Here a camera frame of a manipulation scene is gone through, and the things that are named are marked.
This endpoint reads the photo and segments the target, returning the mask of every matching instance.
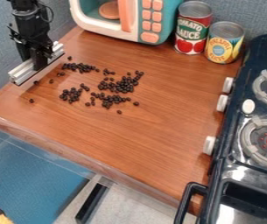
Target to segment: microwave handle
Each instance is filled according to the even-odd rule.
[[[120,15],[122,31],[131,32],[130,25],[131,25],[131,19],[133,18],[133,15],[131,15],[133,10],[131,9],[132,0],[117,0],[117,1],[118,1],[118,11]]]

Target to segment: can label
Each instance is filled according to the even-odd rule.
[[[205,55],[215,63],[231,63],[238,57],[242,42],[243,37],[224,39],[210,35],[207,38]]]
[[[205,49],[211,16],[204,18],[178,17],[175,49],[180,53],[196,54]]]
[[[207,36],[208,27],[205,25],[190,20],[188,18],[179,17],[177,33],[180,37],[186,40],[200,40]]]

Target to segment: yellow can label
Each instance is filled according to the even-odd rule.
[[[228,64],[234,61],[240,52],[243,38],[229,41],[224,38],[209,38],[207,40],[205,55],[215,63]]]
[[[207,56],[213,62],[225,62],[232,55],[232,52],[232,44],[224,38],[211,38],[207,42]]]

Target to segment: black stove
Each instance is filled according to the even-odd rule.
[[[204,151],[213,159],[208,186],[189,183],[176,215],[184,220],[193,194],[204,196],[197,223],[267,224],[267,35],[251,41],[237,77],[226,79],[217,110],[221,134]]]

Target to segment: microwave button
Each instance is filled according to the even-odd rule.
[[[155,44],[159,40],[159,35],[157,35],[156,33],[151,33],[151,32],[143,32],[141,35],[141,39],[144,42]]]
[[[149,22],[149,21],[143,21],[143,29],[145,31],[150,31],[151,30],[151,22]]]
[[[150,20],[151,19],[151,11],[143,10],[143,19]]]
[[[153,2],[153,9],[155,11],[161,11],[163,8],[163,2],[162,0],[154,0]]]
[[[151,8],[151,0],[143,0],[143,7],[145,9],[150,9]]]
[[[152,20],[154,20],[155,22],[161,22],[161,20],[162,20],[161,12],[157,12],[157,11],[153,12]]]
[[[161,24],[160,23],[153,23],[151,29],[154,32],[161,32]]]

